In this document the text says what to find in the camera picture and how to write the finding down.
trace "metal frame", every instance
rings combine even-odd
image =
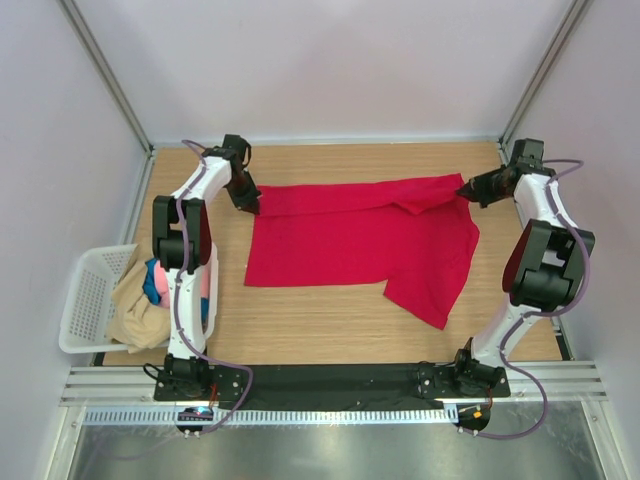
[[[604,400],[606,393],[593,362],[516,362],[538,378],[553,401],[575,399]],[[539,401],[540,392],[527,377],[508,370],[512,396],[496,402]],[[76,367],[71,369],[60,406],[132,406],[157,404],[155,381],[140,367]],[[446,399],[445,403],[469,403],[484,399]]]
[[[142,128],[138,117],[133,111],[129,100],[127,100],[127,96],[124,94],[124,91],[122,90],[118,79],[114,75],[113,70],[111,70],[109,62],[107,62],[107,59],[102,53],[102,50],[100,49],[98,42],[93,36],[91,29],[82,16],[82,13],[80,12],[80,9],[78,8],[75,0],[58,0],[58,3],[67,16],[71,27],[76,32],[80,43],[89,55],[91,62],[96,67],[100,78],[102,78],[102,80],[104,81],[105,87],[111,94],[114,102],[129,124],[129,127],[131,127],[133,134],[140,142],[140,145],[142,146],[144,151],[147,152],[148,155],[151,155],[153,146],[151,145],[151,142],[149,141],[144,128]]]
[[[544,386],[549,401],[582,401],[585,414],[597,428],[592,429],[594,442],[601,455],[603,468],[611,476],[624,479],[626,470],[616,450],[615,437],[609,429],[606,412],[610,411],[604,386],[593,362],[516,362],[535,375]],[[507,371],[512,396],[496,398],[496,402],[519,403],[540,401],[536,385],[527,377]],[[175,421],[176,409],[200,405],[202,402],[154,402],[155,382],[139,367],[77,367],[70,372],[60,402],[64,413],[59,440],[52,457],[48,479],[66,478],[77,446],[80,427],[87,418],[91,425],[168,425]],[[300,412],[239,412],[238,425],[321,425],[358,423],[424,423],[451,422],[456,403],[484,399],[446,399],[442,410],[416,412],[342,412],[305,416]]]
[[[542,57],[533,77],[529,81],[529,85],[527,85],[516,109],[509,119],[509,122],[507,122],[507,126],[499,140],[500,145],[504,146],[511,141],[516,128],[518,128],[518,125],[527,113],[531,102],[540,90],[540,87],[542,87],[544,81],[547,79],[551,69],[557,63],[560,54],[569,41],[569,38],[580,21],[584,18],[584,14],[592,3],[593,0],[573,0],[571,3],[571,6],[567,10],[558,30],[551,40],[551,44]]]
[[[155,163],[154,146],[147,137],[122,87],[114,75],[109,63],[102,53],[95,37],[88,27],[75,0],[57,0],[69,19],[89,58],[112,95],[116,105],[125,117],[132,132],[147,153],[147,161],[141,171],[139,188],[132,204],[126,228],[122,234],[122,242],[133,241],[140,217],[142,204],[147,192],[151,172]],[[557,63],[570,36],[593,0],[573,0],[547,51],[538,65],[531,81],[520,98],[503,134],[498,140],[498,151],[503,162],[507,161],[506,151],[514,132],[521,123],[536,94]],[[416,141],[416,138],[388,138],[385,143],[405,143]],[[471,138],[457,138],[458,141],[469,141]],[[311,143],[354,143],[353,139],[315,140]],[[557,334],[562,334],[560,319],[552,319]],[[581,400],[585,415],[589,419],[591,434],[608,478],[630,478],[628,469],[620,455],[615,425],[612,419],[611,406],[606,392],[593,362],[525,362],[516,363],[539,378],[547,390],[551,401]],[[526,377],[509,371],[509,382],[513,395],[510,398],[495,399],[499,402],[540,401],[537,387]],[[67,478],[78,438],[80,427],[87,413],[99,412],[105,408],[162,408],[163,404],[153,402],[154,382],[137,367],[81,367],[73,368],[65,386],[60,403],[59,435],[52,454],[47,478]],[[448,406],[462,399],[447,399]],[[164,405],[171,408],[175,404]],[[429,415],[421,417],[421,423],[429,423]]]
[[[472,143],[496,142],[496,135],[409,135],[389,137],[326,137],[326,138],[251,138],[254,147],[282,146],[282,145],[388,145],[404,143]],[[160,148],[185,148],[182,142],[158,142],[154,144]]]

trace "red shirt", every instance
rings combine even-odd
[[[260,187],[245,285],[352,285],[443,329],[478,243],[462,177]]]

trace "clothing pile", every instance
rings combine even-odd
[[[209,311],[209,272],[206,268],[200,289],[203,325]],[[136,246],[111,299],[116,311],[107,326],[107,338],[127,344],[129,353],[155,348],[168,340],[169,284],[166,272],[153,257],[150,241]]]

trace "blue cloth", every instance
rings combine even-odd
[[[147,266],[147,276],[144,278],[144,284],[142,285],[142,291],[149,298],[151,305],[159,305],[160,304],[160,294],[158,290],[156,290],[156,282],[154,269],[156,267],[156,262],[158,259],[152,258],[148,262],[145,263]],[[204,325],[207,322],[207,316],[209,315],[209,299],[201,298],[200,299],[200,312],[202,313],[202,324]]]
[[[147,276],[144,278],[144,284],[142,285],[142,291],[149,298],[151,305],[158,305],[160,303],[160,294],[156,290],[155,277],[153,275],[153,269],[156,266],[156,258],[152,258],[146,262]]]
[[[209,315],[209,299],[200,299],[200,311],[202,312],[202,324],[207,323],[207,315]]]

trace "beige cloth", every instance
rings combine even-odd
[[[145,262],[151,258],[151,241],[138,244],[111,293],[116,313],[107,326],[107,338],[127,344],[129,353],[155,348],[171,334],[169,309],[152,305],[142,290],[147,276]]]

